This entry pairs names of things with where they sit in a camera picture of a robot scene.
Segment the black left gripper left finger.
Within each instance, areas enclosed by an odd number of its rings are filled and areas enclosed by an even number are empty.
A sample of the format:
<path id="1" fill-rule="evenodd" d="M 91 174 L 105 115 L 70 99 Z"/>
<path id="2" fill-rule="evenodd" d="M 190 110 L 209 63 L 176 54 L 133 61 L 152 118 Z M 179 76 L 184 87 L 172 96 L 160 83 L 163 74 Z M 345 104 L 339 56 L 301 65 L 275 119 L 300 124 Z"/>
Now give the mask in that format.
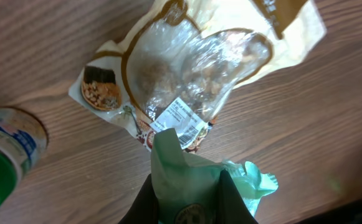
<path id="1" fill-rule="evenodd" d="M 130 209 L 118 224 L 158 224 L 158 217 L 158 201 L 149 174 Z"/>

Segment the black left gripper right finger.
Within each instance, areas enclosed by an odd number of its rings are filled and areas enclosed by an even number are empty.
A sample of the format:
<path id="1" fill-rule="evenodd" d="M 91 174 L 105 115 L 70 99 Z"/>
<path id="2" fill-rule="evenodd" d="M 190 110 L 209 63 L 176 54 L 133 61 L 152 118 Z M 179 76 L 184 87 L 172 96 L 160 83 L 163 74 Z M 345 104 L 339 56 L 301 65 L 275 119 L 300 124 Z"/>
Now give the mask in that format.
<path id="1" fill-rule="evenodd" d="M 258 224 L 226 170 L 221 171 L 218 183 L 218 224 Z"/>

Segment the teal snack packet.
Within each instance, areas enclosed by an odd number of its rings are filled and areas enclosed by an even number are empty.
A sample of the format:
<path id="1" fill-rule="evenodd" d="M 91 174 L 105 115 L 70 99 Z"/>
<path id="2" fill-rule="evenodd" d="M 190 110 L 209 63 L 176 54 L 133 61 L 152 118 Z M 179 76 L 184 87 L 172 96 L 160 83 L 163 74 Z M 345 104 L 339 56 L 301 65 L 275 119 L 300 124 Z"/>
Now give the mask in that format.
<path id="1" fill-rule="evenodd" d="M 246 208 L 254 217 L 262 197 L 274 193 L 278 181 L 252 162 L 213 162 L 181 149 L 175 130 L 155 135 L 151 181 L 160 223 L 218 223 L 218 183 L 228 171 Z"/>

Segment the green lid seasoning jar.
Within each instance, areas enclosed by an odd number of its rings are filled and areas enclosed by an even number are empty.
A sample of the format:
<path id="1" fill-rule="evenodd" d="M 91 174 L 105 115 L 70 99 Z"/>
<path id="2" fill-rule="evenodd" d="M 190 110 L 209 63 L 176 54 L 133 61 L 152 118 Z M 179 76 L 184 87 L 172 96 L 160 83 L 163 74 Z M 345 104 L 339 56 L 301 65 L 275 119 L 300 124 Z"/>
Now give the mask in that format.
<path id="1" fill-rule="evenodd" d="M 0 206 L 46 151 L 48 135 L 32 114 L 0 107 Z"/>

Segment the cream brown snack pouch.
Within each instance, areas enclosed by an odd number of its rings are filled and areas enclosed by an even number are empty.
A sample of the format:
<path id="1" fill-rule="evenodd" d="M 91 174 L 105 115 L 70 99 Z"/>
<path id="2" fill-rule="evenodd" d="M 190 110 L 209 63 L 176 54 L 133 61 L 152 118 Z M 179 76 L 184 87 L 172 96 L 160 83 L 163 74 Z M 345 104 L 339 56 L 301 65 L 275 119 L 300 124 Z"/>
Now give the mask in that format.
<path id="1" fill-rule="evenodd" d="M 95 52 L 69 96 L 147 149 L 173 128 L 196 151 L 232 90 L 300 64 L 325 34 L 310 0 L 155 1 Z"/>

